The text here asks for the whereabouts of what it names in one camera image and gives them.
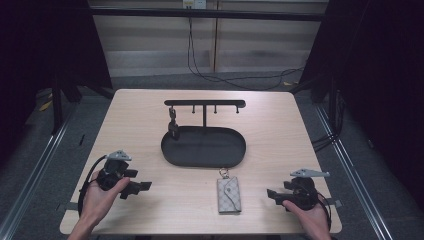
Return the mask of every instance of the black oval tray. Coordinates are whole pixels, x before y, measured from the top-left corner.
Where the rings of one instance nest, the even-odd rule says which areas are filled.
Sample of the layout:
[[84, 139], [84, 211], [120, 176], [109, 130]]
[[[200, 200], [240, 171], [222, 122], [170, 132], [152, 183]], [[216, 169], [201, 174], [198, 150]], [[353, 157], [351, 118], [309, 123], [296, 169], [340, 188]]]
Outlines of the black oval tray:
[[230, 168], [239, 164], [246, 152], [243, 136], [231, 128], [180, 126], [180, 138], [166, 133], [161, 142], [165, 159], [176, 166]]

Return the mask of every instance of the table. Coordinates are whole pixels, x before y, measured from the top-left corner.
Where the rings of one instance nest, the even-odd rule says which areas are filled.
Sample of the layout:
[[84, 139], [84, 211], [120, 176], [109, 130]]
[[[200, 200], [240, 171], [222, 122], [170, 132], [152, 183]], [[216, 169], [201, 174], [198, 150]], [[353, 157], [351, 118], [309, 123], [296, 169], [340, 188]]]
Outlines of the table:
[[[219, 169], [177, 167], [163, 157], [160, 143], [170, 121], [164, 101], [170, 99], [243, 99], [246, 107], [209, 107], [208, 126], [228, 127], [246, 140], [243, 161], [229, 170], [237, 176], [242, 212], [220, 215], [217, 204]], [[202, 126], [202, 108], [178, 106], [177, 124]], [[194, 90], [118, 90], [88, 157], [71, 202], [93, 163], [102, 155], [123, 149], [132, 157], [130, 169], [139, 170], [133, 181], [152, 181], [149, 191], [116, 199], [95, 234], [220, 235], [285, 234], [303, 232], [296, 217], [275, 205], [266, 194], [284, 191], [283, 181], [300, 168], [320, 171], [295, 99], [290, 93]], [[330, 198], [324, 178], [315, 178], [318, 191]], [[69, 234], [78, 220], [68, 210], [60, 230]], [[342, 225], [332, 207], [332, 233]]]

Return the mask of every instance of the wallet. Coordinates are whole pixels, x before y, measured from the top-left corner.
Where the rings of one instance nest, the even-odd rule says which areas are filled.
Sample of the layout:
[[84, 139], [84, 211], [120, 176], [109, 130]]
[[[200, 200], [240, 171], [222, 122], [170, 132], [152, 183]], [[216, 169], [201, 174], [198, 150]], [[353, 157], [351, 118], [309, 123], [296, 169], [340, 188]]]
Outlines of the wallet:
[[218, 179], [218, 212], [241, 212], [237, 177]]

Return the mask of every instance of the black horizontal bar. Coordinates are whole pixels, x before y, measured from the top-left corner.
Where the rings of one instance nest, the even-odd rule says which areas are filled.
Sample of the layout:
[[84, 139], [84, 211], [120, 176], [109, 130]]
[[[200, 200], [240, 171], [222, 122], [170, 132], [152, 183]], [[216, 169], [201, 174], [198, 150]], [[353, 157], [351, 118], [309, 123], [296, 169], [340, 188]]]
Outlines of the black horizontal bar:
[[166, 100], [166, 106], [195, 106], [195, 105], [234, 105], [239, 108], [246, 107], [244, 100]]
[[231, 18], [231, 19], [262, 19], [320, 22], [326, 18], [319, 13], [285, 13], [285, 12], [253, 12], [208, 9], [175, 9], [175, 8], [123, 8], [100, 7], [90, 8], [50, 8], [50, 11], [88, 12], [92, 15], [107, 16], [152, 16], [152, 17], [188, 17], [188, 18]]

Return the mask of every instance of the human hand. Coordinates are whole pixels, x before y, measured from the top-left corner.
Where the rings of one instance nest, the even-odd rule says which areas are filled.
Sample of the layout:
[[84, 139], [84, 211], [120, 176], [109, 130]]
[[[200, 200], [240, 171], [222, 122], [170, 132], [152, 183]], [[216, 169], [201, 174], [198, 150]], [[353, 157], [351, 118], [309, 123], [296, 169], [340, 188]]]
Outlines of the human hand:
[[331, 239], [328, 229], [327, 215], [317, 203], [311, 210], [304, 211], [289, 200], [283, 201], [283, 206], [297, 216], [305, 233], [313, 240]]
[[130, 182], [130, 178], [124, 177], [108, 191], [103, 191], [97, 181], [93, 181], [99, 175], [96, 171], [91, 176], [91, 183], [88, 186], [84, 198], [84, 206], [81, 217], [75, 225], [68, 239], [88, 239], [94, 227], [106, 216], [115, 201], [116, 196], [124, 190]]

